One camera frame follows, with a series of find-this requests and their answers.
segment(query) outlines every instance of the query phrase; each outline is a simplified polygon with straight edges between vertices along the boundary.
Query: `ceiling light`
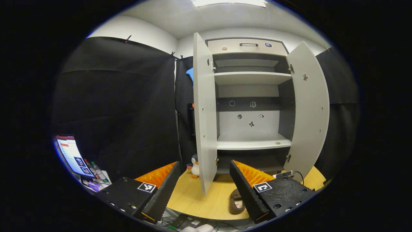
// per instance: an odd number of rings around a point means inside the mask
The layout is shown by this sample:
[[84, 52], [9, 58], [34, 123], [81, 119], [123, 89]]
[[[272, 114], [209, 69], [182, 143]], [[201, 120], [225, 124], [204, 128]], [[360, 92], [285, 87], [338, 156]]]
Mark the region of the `ceiling light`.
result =
[[191, 0], [191, 1], [197, 7], [203, 7], [207, 5], [213, 5], [213, 4], [222, 4], [222, 3], [240, 3], [240, 4], [248, 4], [248, 5], [254, 5], [254, 6], [266, 8], [265, 3], [267, 3], [264, 0]]

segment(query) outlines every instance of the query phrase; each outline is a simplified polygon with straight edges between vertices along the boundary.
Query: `shoe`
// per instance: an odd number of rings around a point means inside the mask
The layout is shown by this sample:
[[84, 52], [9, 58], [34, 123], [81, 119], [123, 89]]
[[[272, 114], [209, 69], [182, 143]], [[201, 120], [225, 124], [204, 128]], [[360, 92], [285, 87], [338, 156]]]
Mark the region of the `shoe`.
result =
[[245, 210], [245, 204], [242, 201], [239, 190], [235, 189], [230, 194], [229, 211], [231, 214], [240, 214]]

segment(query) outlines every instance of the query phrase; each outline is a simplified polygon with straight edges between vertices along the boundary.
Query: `black curtain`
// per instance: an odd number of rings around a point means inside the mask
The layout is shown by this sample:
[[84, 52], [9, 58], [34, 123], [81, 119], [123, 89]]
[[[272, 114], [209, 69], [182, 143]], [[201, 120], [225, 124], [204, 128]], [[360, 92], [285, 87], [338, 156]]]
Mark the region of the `black curtain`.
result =
[[183, 165], [192, 163], [192, 155], [197, 152], [196, 138], [191, 135], [191, 125], [187, 105], [193, 103], [193, 82], [186, 71], [193, 68], [193, 57], [176, 61], [175, 101], [178, 112], [180, 151]]
[[328, 86], [330, 114], [325, 144], [315, 167], [330, 180], [349, 158], [355, 144], [360, 118], [359, 92], [350, 66], [335, 48], [316, 58]]
[[85, 39], [57, 76], [52, 132], [74, 134], [113, 181], [180, 161], [174, 61], [133, 41]]

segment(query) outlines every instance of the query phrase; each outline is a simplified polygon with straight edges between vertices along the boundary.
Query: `computer screen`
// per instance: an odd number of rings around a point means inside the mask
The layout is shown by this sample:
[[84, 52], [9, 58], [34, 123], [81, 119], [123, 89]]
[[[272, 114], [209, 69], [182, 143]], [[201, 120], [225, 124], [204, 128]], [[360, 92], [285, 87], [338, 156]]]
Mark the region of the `computer screen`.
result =
[[56, 139], [64, 159], [72, 168], [73, 172], [80, 175], [94, 177], [93, 173], [89, 167], [87, 167], [86, 162], [80, 155], [75, 137], [73, 135], [56, 135]]

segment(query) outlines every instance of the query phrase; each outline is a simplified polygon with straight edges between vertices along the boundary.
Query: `wooden tabletop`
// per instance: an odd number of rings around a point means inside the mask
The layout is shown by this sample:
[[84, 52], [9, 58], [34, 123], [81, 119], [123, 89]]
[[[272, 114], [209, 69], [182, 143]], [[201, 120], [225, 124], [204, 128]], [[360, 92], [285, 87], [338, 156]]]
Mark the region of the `wooden tabletop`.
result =
[[[318, 190], [323, 187], [325, 178], [313, 167], [305, 177], [305, 186]], [[192, 178], [191, 171], [185, 171], [176, 183], [167, 207], [188, 215], [215, 220], [247, 219], [247, 210], [241, 214], [229, 212], [229, 197], [236, 189], [230, 175], [219, 175], [212, 182], [206, 195], [203, 195], [200, 179]]]

